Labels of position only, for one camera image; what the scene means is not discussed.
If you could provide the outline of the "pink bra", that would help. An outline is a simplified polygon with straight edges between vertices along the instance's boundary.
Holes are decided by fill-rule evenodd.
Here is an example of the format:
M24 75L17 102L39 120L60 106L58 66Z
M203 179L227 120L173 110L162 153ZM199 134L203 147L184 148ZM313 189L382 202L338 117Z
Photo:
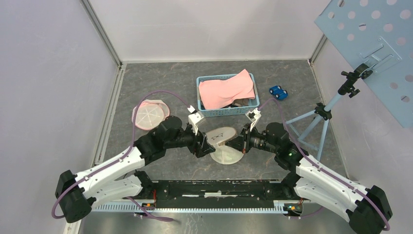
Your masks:
M237 99L255 98L254 83L246 69L225 80L201 81L199 92L203 106L207 110L224 108Z

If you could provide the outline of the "white mesh laundry bag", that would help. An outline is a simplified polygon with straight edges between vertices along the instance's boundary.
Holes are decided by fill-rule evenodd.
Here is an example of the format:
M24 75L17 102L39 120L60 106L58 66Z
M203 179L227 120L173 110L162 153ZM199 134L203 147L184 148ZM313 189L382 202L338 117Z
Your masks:
M169 107L162 100L144 100L133 117L136 107L132 110L132 123L139 129L149 131L157 127L170 115Z

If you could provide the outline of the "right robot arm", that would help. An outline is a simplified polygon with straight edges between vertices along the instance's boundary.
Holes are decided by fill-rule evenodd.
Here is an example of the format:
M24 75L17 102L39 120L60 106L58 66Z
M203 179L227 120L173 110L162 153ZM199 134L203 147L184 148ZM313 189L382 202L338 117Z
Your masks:
M289 174L281 186L288 199L296 196L315 202L339 215L357 234L389 231L393 216L385 192L374 185L367 188L320 163L299 147L281 123L269 123L259 132L246 124L241 133L226 142L243 154L252 148L274 153L274 160Z

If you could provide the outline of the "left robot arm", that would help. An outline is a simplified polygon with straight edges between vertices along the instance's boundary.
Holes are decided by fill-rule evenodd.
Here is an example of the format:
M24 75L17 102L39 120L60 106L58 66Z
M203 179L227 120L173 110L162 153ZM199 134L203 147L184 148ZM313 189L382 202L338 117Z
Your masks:
M195 123L188 123L183 129L180 118L169 116L107 161L78 173L64 171L56 186L52 217L74 223L104 203L137 195L143 199L150 197L153 185L147 176L120 177L164 157L168 149L185 147L197 158L215 151Z

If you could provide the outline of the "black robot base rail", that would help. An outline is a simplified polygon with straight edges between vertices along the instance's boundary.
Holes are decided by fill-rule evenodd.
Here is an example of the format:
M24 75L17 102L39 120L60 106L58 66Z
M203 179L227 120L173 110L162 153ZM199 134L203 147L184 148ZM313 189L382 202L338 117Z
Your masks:
M159 180L135 196L156 208L272 208L300 197L278 180Z

